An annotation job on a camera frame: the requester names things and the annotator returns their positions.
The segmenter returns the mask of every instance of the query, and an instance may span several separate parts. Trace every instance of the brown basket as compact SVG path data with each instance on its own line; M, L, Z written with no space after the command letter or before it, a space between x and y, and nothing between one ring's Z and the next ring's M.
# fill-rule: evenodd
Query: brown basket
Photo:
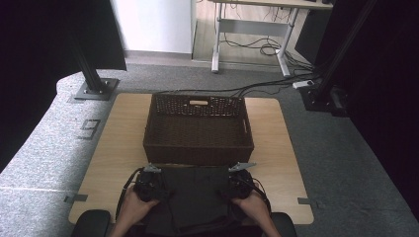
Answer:
M254 145L244 99L153 95L143 146L152 163L248 162Z

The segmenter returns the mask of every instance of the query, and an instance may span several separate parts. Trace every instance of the wooden table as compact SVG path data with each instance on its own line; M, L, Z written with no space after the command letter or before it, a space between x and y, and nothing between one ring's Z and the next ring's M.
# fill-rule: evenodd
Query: wooden table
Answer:
M276 50L278 61L284 77L291 77L285 61L285 52L290 41L293 26L295 24L296 16L299 9L313 9L313 10L331 10L333 5L323 4L321 0L315 2L306 0L210 0L217 5L218 13L215 22L215 44L212 50L212 66L211 71L218 73L219 62L219 34L220 33L235 33L257 36L273 36L284 38L280 49ZM269 7L283 7L291 8L291 19L288 23L269 23L269 22L254 22L243 20L223 19L222 4L241 4L241 5L255 5L255 6L269 6Z
M151 95L118 95L78 193L87 199L73 203L70 222L88 209L108 210L115 222L123 185L136 168L148 163L142 139L150 103ZM310 224L310 205L297 200L307 194L280 104L246 98L246 107L255 144L249 162L257 163L249 172L264 186L274 212L287 213L294 224Z

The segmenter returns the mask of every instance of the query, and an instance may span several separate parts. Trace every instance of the gray floor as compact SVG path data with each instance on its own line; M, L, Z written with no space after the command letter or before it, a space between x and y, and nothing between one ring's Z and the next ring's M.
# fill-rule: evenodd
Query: gray floor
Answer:
M160 58L159 64L170 64ZM67 220L75 195L118 93L226 89L282 79L278 68L181 60L176 66L129 64L128 72L100 71L121 83L109 102L75 101L81 73L58 82L53 104L0 175L0 236L69 236ZM419 224L348 118L308 112L293 88L261 87L248 97L277 98L314 214L298 236L419 236ZM97 119L98 129L82 129Z

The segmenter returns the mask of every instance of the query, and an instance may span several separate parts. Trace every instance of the white wall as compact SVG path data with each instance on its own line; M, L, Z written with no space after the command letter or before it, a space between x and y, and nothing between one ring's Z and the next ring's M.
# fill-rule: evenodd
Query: white wall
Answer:
M192 53L196 0L111 0L125 50Z

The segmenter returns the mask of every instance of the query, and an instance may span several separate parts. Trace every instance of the black cable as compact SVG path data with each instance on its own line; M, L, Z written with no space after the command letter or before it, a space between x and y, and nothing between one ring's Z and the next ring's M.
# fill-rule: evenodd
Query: black cable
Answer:
M259 184L259 185L261 186L261 188L262 188L263 193L266 193L266 192L265 192L265 188L263 188L262 183L261 183L258 179L255 179L255 178L253 178L253 177L252 177L252 179L253 179L254 181L258 182L258 184Z
M289 15L288 15L288 19L287 19L287 23L290 21L290 17L291 17L291 9L290 9L290 12L289 12Z
M246 93L243 93L242 94L242 97L244 97L244 96L246 96L247 94L250 94L250 93L252 93L252 92L262 92L262 93L266 93L266 94L268 94L268 95L271 95L271 96L273 96L273 95L277 95L277 94L279 94L280 92L281 92L281 87L278 87L278 91L277 92L274 92L274 93L270 93L270 92L267 92L267 91L262 91L262 90L251 90L251 91L247 91Z
M224 38L225 38L225 40L221 40L220 42L227 42L227 44L229 46L236 46L236 47L261 48L261 46L250 46L250 45L256 44L257 42L262 41L262 40L266 40L266 41L269 41L270 40L273 43L276 43L277 45L279 45L275 40L270 39L269 37L267 37L267 38L260 38L260 39L257 39L255 41L250 42L250 43L247 43L247 44L241 44L241 43L238 43L238 42L235 42L235 41L228 40L225 33L224 33Z
M292 81L292 82L286 82L286 81L281 81L281 82L275 82L275 83L266 83L266 84L260 84L260 85L255 85L255 86L252 86L252 87L248 87L248 88L245 88L245 89L243 89L243 90L241 90L241 91L239 91L239 92L237 92L238 93L238 95L237 95L237 97L243 97L244 95L246 95L246 94L248 94L246 91L247 90L249 90L249 89L251 89L251 88L254 88L254 87L260 87L260 86L290 86L290 85L292 85L293 84L293 82L296 82L295 80L294 81Z
M286 51L286 56L287 56L287 58L289 59L290 62L293 62L295 64L299 64L299 66L301 66L301 67L304 66L304 67L309 67L311 69L313 67L310 63L306 63L306 62L295 59L293 57L293 55L288 51Z
M265 18L266 17L268 17L268 15L271 13L271 9L272 9L273 7L269 7L269 11L268 11L268 13L265 15L265 17L262 19L262 22L265 22Z
M230 8L231 9L235 9L236 10L236 14L237 14L238 18L241 20L241 16L240 16L240 14L238 14L238 4L230 3L229 5L230 5Z
M126 181L126 184L123 187L123 190L121 191L121 195L120 195L120 199L118 200L118 205L117 205L117 212L115 214L115 220L118 219L118 215L120 214L120 210L121 207L123 205L125 196L126 196L126 190L128 189L128 186L132 183L133 177L135 176L136 173L138 172L142 172L144 170L144 168L138 168L136 169L128 178L128 180Z
M274 52L272 52L272 53L268 53L268 52L266 52L265 51L265 48L271 48ZM261 52L261 54L263 54L263 55L267 55L267 56L274 56L274 55L277 55L278 53L276 52L276 49L280 49L281 47L279 46L279 45L274 45L274 44L271 44L271 43L265 43L265 44L263 44L261 47L260 47L260 52Z
M272 22L276 22L277 21L277 18L278 18L278 13L280 12L280 7L277 7L277 13L275 14L275 17L274 17L274 14L272 14Z
M261 198L262 198L263 202L265 203L266 207L268 207L269 214L271 215L271 213L272 213L271 203L269 202L268 197L266 196L266 194L264 192L262 192L259 188L257 188L255 186L255 184L250 184L250 183L248 183L247 181L245 181L241 178L236 178L236 177L233 177L233 176L231 176L230 179L234 179L238 182L242 182L243 184L247 185L252 190L256 191L261 196Z
M295 79L295 77L290 77L287 79L283 79L283 80L276 80L276 81L270 81L270 82L261 82L261 83L255 83L255 84L250 84L244 87L239 87L239 88L233 88L233 89L223 89L223 90L196 90L196 89L182 89L182 90L173 90L173 91L161 91L161 92L156 92L156 94L166 94L166 93L178 93L178 92L234 92L236 91L233 95L231 95L230 97L235 97L236 94L242 94L243 92L247 91L248 89L251 89L253 87L259 87L259 86L270 86L270 85L281 85L281 83L287 83L290 80Z

